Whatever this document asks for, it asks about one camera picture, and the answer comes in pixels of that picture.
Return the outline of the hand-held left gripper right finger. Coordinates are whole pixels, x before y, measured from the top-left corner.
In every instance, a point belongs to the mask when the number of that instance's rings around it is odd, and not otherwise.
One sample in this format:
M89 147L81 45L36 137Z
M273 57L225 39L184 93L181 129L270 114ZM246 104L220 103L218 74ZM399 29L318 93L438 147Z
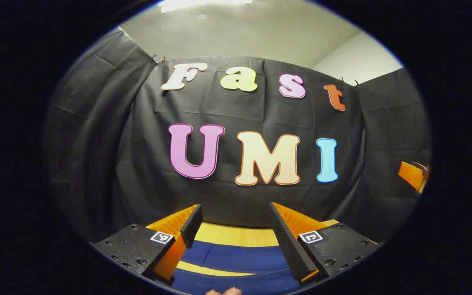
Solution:
M269 203L270 225L291 275L300 285L344 272L379 244L336 220L318 222L278 203Z

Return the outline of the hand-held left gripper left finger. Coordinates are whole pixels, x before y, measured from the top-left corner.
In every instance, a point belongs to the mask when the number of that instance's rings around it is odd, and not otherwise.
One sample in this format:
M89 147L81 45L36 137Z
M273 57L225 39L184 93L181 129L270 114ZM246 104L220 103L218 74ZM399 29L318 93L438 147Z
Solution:
M125 268L171 286L202 222L202 206L195 204L150 225L130 224L93 245Z

